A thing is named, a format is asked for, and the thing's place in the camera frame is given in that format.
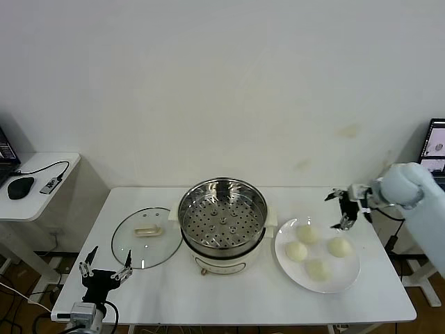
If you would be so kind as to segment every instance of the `wooden floor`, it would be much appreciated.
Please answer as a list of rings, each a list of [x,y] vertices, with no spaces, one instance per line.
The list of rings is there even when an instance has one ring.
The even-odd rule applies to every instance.
[[[75,259],[65,258],[59,266],[59,270],[63,273],[69,273]],[[400,272],[400,264],[394,263],[397,272]],[[406,262],[404,264],[404,273],[409,274]],[[32,287],[37,283],[39,275],[32,270],[27,264],[21,262],[17,265],[10,265],[5,272],[5,277],[9,278],[16,289],[21,293],[30,293]],[[9,285],[10,283],[4,278],[0,278],[1,282]],[[445,303],[445,280],[439,275],[435,274],[430,279],[434,286],[439,298]],[[13,320],[14,314],[15,323],[19,324],[23,328],[23,334],[32,333],[32,325],[35,317],[43,312],[42,308],[28,304],[27,302],[21,302],[19,297],[15,298],[3,294],[1,292],[7,291],[6,288],[0,287],[0,321],[2,319]],[[419,288],[407,289],[411,301],[417,311],[417,319],[413,322],[398,324],[399,334],[442,334],[445,333],[445,306],[440,308],[431,308],[425,300],[421,290]],[[49,294],[45,294],[41,303],[48,308],[51,308],[51,301]],[[51,322],[49,319],[41,319],[38,323],[38,334],[57,334],[65,328],[64,324],[57,324]],[[127,333],[128,326],[119,326],[118,333]],[[104,333],[109,333],[110,329],[105,328]],[[178,326],[139,326],[136,327],[136,334],[326,334],[327,328],[325,326],[287,326],[287,327],[269,327],[269,326],[246,326],[246,327],[178,327]],[[6,321],[0,323],[0,334],[19,334],[20,331],[17,327],[14,327],[11,331],[11,325]],[[396,333],[395,324],[383,324],[379,328],[375,329],[372,334],[394,334]]]

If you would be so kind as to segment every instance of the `table leg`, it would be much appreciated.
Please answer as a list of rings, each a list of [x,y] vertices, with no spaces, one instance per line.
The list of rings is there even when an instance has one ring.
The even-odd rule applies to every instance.
[[[58,273],[38,257],[33,250],[10,228],[7,224],[0,223],[0,243],[7,247],[16,256],[20,257],[31,268],[50,280],[59,279]]]
[[[442,302],[428,279],[437,272],[436,268],[431,262],[426,262],[422,267],[416,260],[408,260],[407,262],[413,273],[410,276],[402,277],[403,286],[420,287],[431,307],[439,308],[442,306]]]
[[[62,258],[59,256],[53,257],[51,261],[49,261],[49,267],[52,269],[55,269],[58,267],[60,262],[62,261]],[[36,303],[40,302],[40,299],[42,298],[43,294],[37,294],[36,292],[42,292],[47,290],[48,285],[63,285],[65,284],[66,280],[68,278],[67,273],[61,274],[61,276],[58,276],[57,280],[52,280],[50,278],[47,278],[45,276],[41,276],[37,284],[35,285],[33,289],[33,294],[29,297],[32,301],[35,301]]]

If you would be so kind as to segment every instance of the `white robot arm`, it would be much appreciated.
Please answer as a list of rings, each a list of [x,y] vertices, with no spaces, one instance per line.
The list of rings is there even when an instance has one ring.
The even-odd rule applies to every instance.
[[[353,213],[344,212],[345,207],[349,209],[346,211],[351,211],[348,203],[356,202],[356,210],[365,214],[369,213],[368,199],[376,207],[395,205],[414,240],[445,277],[445,192],[425,167],[416,163],[394,164],[383,177],[372,181],[371,186],[353,184],[347,192],[337,191],[333,196],[340,197],[341,205],[343,201],[343,218],[336,225],[343,230],[351,228],[355,222],[348,218],[348,215],[354,216]]]

